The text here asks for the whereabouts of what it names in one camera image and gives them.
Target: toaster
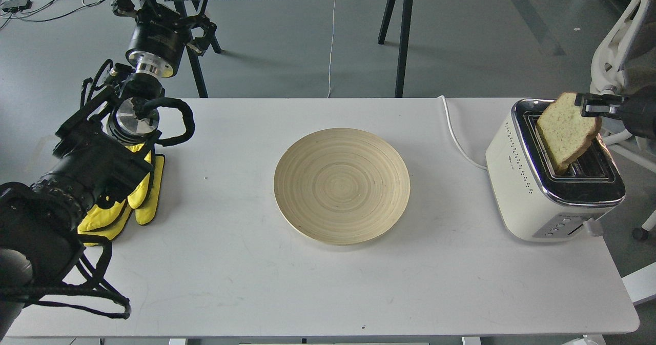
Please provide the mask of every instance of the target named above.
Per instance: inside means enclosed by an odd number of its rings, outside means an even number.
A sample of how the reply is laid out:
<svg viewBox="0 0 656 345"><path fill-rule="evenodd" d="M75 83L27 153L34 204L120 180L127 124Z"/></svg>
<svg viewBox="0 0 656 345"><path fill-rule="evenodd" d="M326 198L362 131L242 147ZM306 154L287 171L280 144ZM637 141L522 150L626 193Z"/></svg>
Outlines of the toaster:
<svg viewBox="0 0 656 345"><path fill-rule="evenodd" d="M571 240L621 203L625 186L599 135L556 175L535 126L553 100L523 99L492 139L485 158L504 225L535 242Z"/></svg>

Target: gray floor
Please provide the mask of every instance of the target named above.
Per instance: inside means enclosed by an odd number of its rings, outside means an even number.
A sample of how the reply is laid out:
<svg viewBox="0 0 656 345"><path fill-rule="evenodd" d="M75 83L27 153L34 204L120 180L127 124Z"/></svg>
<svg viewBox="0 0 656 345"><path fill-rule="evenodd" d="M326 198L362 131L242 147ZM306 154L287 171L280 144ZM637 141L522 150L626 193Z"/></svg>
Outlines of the gray floor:
<svg viewBox="0 0 656 345"><path fill-rule="evenodd" d="M222 55L209 51L201 58L210 97L325 97L333 1L331 96L392 96L400 3L387 43L380 46L376 39L385 0L225 0L208 8L225 49ZM59 0L39 16L65 13L79 2ZM415 0L405 96L555 97L562 91L587 91L592 54L618 17L607 0ZM0 120L6 128L15 128L16 136L24 126L39 123L45 134L54 133L54 124L75 111L82 79L92 76L105 58L125 61L133 27L130 18L112 15L110 2L47 23L10 21L0 30ZM197 96L186 60L180 73L162 84L168 96ZM24 100L43 105L29 116L3 115L10 112L8 106L16 111ZM626 275L656 261L653 239L635 242L630 237L632 228L656 209L656 175L621 156L616 160L627 198L606 217L605 238L619 272ZM653 343L656 305L637 308L640 329L606 336L608 343ZM572 338L511 336L483 338L483 343L549 345ZM66 345L71 340L6 338L3 345ZM457 337L429 340L459 343ZM237 341L202 340L217 345ZM75 341L83 343L97 339ZM166 341L130 338L107 343Z"/></svg>

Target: wooden plate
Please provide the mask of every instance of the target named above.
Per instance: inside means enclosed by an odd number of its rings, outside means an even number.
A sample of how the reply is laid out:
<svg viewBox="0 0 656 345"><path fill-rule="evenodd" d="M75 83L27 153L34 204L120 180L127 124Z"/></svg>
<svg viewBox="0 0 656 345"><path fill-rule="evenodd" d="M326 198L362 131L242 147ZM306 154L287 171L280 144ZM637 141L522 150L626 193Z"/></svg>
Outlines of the wooden plate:
<svg viewBox="0 0 656 345"><path fill-rule="evenodd" d="M295 229L333 245L389 230L410 197L399 153L372 133L330 128L295 142L274 175L280 211Z"/></svg>

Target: table surface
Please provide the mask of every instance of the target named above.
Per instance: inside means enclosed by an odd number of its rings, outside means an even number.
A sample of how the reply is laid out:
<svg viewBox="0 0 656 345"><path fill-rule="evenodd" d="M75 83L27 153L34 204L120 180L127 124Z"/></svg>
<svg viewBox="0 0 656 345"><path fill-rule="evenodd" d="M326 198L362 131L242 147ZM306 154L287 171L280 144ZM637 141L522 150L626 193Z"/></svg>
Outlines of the table surface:
<svg viewBox="0 0 656 345"><path fill-rule="evenodd" d="M448 100L462 146L484 163L487 145L518 98ZM453 146L440 100L187 101L196 133L185 144L159 149L167 162L157 217L148 226L130 221L114 243L106 277L131 299L132 316L124 321L29 307L8 336L507 335L638 328L602 237L540 244L504 229L487 173ZM177 114L163 112L160 125L164 137L182 132ZM398 223L351 247L324 245L295 231L273 191L286 149L335 127L386 139L403 157L412 184ZM36 148L38 158L43 144ZM24 176L24 164L5 163L2 181ZM98 255L98 249L87 251Z"/></svg>

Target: yellow oven mitt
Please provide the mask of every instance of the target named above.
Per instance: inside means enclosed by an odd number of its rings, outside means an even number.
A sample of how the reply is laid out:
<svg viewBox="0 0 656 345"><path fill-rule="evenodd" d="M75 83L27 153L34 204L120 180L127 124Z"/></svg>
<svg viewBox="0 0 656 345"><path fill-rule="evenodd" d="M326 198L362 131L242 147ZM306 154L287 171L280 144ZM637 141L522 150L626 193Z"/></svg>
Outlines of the yellow oven mitt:
<svg viewBox="0 0 656 345"><path fill-rule="evenodd" d="M142 147L143 144L139 144L127 148L136 153ZM77 226L77 232L82 235L104 236L113 240L125 228L133 210L135 210L134 216L137 223L142 226L149 224L157 212L164 159L162 154L155 156L154 149L149 151L145 160L154 166L154 172L149 172L134 191L127 196L126 200L115 203L110 209L101 209L98 205L94 205Z"/></svg>

